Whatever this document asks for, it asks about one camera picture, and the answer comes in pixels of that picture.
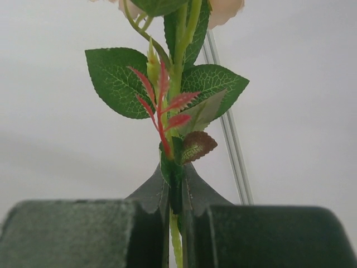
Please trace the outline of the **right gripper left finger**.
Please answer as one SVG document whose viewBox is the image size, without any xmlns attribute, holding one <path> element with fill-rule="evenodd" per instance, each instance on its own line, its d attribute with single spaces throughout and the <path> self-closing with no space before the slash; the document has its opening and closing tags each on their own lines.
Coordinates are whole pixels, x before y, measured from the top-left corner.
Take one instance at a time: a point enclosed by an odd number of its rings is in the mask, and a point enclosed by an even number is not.
<svg viewBox="0 0 357 268">
<path fill-rule="evenodd" d="M 25 200 L 1 227 L 2 267 L 167 267 L 160 169 L 125 199 Z"/>
</svg>

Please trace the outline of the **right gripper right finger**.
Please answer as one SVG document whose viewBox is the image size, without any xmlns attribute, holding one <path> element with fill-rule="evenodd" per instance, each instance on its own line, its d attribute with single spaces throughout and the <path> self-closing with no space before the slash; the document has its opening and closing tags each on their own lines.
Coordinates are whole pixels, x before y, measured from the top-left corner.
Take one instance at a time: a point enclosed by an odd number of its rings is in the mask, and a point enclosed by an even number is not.
<svg viewBox="0 0 357 268">
<path fill-rule="evenodd" d="M 348 238 L 322 207 L 234 205 L 185 166 L 184 267 L 347 267 Z"/>
</svg>

